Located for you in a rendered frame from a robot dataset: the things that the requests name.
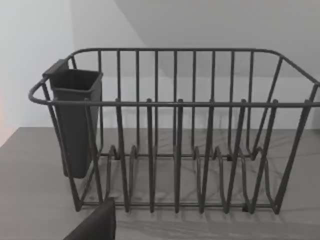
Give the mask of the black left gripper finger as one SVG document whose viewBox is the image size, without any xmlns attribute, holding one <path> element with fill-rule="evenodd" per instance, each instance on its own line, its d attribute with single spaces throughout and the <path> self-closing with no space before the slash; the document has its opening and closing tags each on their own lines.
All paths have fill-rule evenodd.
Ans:
<svg viewBox="0 0 320 240">
<path fill-rule="evenodd" d="M 116 204 L 108 197 L 63 240 L 115 240 Z"/>
</svg>

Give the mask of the dark grey utensil cup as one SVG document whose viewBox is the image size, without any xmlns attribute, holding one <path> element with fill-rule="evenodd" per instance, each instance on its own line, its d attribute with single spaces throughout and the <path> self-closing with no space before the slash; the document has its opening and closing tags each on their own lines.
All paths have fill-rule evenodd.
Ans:
<svg viewBox="0 0 320 240">
<path fill-rule="evenodd" d="M 101 100 L 103 74 L 99 71 L 70 69 L 67 61 L 59 59 L 42 76 L 49 78 L 53 97 L 59 101 Z M 91 164 L 85 107 L 61 105 L 59 109 L 71 176 L 83 179 Z"/>
</svg>

